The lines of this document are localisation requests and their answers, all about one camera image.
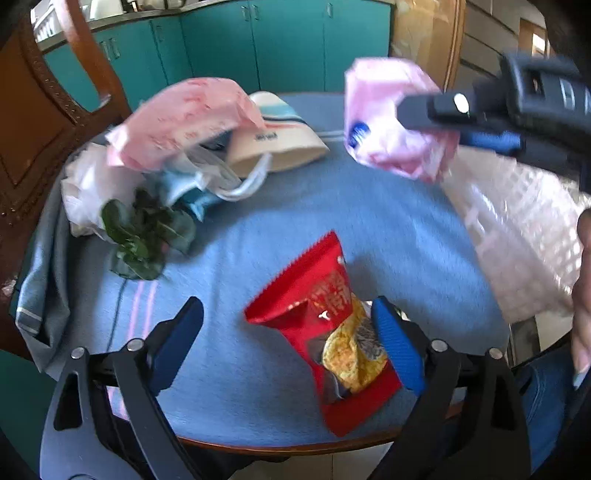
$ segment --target cabinet door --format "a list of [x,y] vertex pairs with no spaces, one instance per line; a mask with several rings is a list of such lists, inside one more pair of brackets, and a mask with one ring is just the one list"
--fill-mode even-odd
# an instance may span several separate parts
[[358,57],[387,57],[388,4],[371,0],[329,0],[324,13],[326,91],[345,89],[345,71]]
[[99,94],[68,44],[45,54],[47,66],[64,90],[82,107],[93,112]]
[[181,26],[193,75],[236,81],[259,90],[248,2],[225,2],[184,14]]
[[156,47],[169,85],[191,78],[191,65],[178,16],[150,20]]
[[251,0],[250,4],[261,89],[324,91],[322,1]]
[[149,100],[167,82],[149,21],[127,23],[95,34],[123,84],[132,110]]

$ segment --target metal screw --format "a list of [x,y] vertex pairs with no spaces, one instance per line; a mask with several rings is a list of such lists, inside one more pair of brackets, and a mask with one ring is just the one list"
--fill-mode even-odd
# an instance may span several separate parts
[[503,352],[501,352],[498,348],[493,347],[490,350],[488,350],[488,353],[495,360],[500,360],[501,358],[503,358]]
[[431,348],[436,352],[444,352],[447,350],[447,343],[443,340],[433,340],[431,342]]
[[127,350],[130,352],[137,352],[144,346],[144,341],[141,338],[132,338],[127,342]]
[[462,93],[457,93],[453,96],[453,103],[456,104],[457,111],[460,113],[468,113],[470,111],[468,99]]
[[70,354],[70,356],[72,358],[79,359],[84,356],[84,352],[85,352],[84,347],[78,346],[72,350],[72,353]]

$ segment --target cabinet handle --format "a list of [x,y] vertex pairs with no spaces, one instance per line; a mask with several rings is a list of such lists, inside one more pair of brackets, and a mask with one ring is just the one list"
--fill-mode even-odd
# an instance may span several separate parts
[[245,22],[250,21],[251,19],[251,13],[250,10],[245,7],[244,5],[240,7],[240,9],[242,10],[242,17],[244,18]]
[[162,36],[162,26],[161,25],[156,25],[156,40],[158,40],[160,43],[162,43],[164,41],[164,37]]
[[105,57],[107,57],[107,60],[111,61],[111,55],[109,55],[109,47],[107,46],[107,42],[104,40],[100,41],[99,45],[103,49],[103,53],[105,54]]
[[111,50],[113,51],[113,56],[118,59],[121,56],[119,52],[119,48],[117,47],[117,41],[114,38],[109,39],[109,43],[111,44]]

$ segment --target leafy green vegetable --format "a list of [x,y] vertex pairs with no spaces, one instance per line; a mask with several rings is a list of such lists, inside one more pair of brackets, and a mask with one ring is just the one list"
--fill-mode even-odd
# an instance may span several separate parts
[[164,244],[186,254],[197,234],[193,217],[162,206],[144,189],[136,191],[132,212],[119,200],[110,200],[101,218],[107,235],[118,244],[111,270],[123,278],[158,278],[164,269]]

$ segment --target pink tissue package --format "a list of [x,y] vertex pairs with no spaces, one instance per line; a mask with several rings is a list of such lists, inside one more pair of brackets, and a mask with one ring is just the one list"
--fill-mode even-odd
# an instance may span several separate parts
[[176,83],[107,134],[109,165],[157,171],[164,160],[236,128],[264,128],[259,109],[230,79]]
[[345,147],[349,154],[369,167],[436,181],[456,153],[459,134],[409,131],[396,116],[404,96],[439,92],[429,76],[408,60],[357,59],[345,81]]

